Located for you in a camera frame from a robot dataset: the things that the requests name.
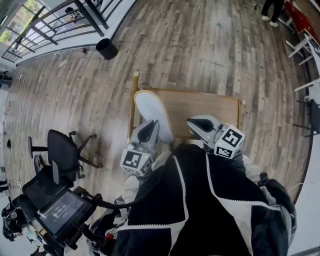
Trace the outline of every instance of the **red object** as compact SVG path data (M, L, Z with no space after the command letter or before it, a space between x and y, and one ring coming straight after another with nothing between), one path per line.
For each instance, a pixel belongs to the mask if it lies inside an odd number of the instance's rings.
M306 16L303 15L301 11L299 11L296 8L293 9L289 1L286 1L284 3L284 8L287 11L287 13L290 15L290 17L293 19L294 29L298 34L306 30L318 43L320 43L313 27L311 26L310 22L308 21Z
M107 240L112 240L112 239L114 239L114 235L113 234L110 234L110 233L107 233L106 235L105 235L105 238L107 239Z

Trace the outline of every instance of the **white sneaker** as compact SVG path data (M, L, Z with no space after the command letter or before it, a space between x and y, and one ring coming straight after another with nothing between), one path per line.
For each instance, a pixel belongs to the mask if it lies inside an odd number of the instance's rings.
M268 16L262 15L262 20L265 21L265 22L267 22L267 21L270 20L270 18L269 18Z
M279 24L277 22L270 21L269 24L270 24L270 26L275 27L275 28L279 26Z

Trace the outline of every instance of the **person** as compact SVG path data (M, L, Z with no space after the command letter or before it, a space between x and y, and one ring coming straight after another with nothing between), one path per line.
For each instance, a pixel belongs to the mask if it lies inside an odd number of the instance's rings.
M293 8L293 6L294 6L293 0L290 0L290 3ZM272 15L272 18L271 18L271 21L269 24L273 27L278 27L279 24L277 23L277 21L280 17L280 14L282 12L283 7L284 7L285 0L265 0L265 3L262 8L262 12L261 12L262 20L263 21L270 20L270 18L268 17L268 10L272 4L274 5L274 10L273 10L273 15Z
M7 180L0 181L0 193L9 189Z
M129 176L116 200L144 198L121 212L126 221L117 229L112 256L288 254L295 206L286 189L241 151L230 160L181 144L164 150L149 178L142 178ZM109 226L99 232L112 234L114 211L107 209L92 231Z

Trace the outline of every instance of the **wooden table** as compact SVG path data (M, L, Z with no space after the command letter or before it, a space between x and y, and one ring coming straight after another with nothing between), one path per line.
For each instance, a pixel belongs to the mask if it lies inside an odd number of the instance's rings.
M139 74L135 73L131 90L133 102L131 102L127 139L130 139L133 129L142 121L133 100L135 93L139 90L138 76ZM162 100L175 138L192 139L186 120L198 115L210 115L240 129L242 101L239 98L190 90L151 87L143 89L154 92Z

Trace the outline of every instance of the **wooden floor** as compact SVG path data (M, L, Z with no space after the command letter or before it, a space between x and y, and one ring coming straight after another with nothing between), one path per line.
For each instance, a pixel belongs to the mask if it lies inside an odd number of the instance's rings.
M287 57L285 40L296 43L285 27L263 22L245 0L137 0L115 36L119 53L113 60L92 47L87 55L71 49L25 61L7 99L4 140L11 140L11 150L4 149L4 163L11 195L19 194L15 179L27 182L35 175L27 136L45 146L48 130L56 129L78 131L78 143L97 134L83 155L103 168L84 165L86 178L78 184L115 199L126 178L119 165L137 70L141 86L241 97L244 152L270 177L293 187L301 180L309 139L293 127L303 115L296 103L302 95L294 88L305 77L300 57Z

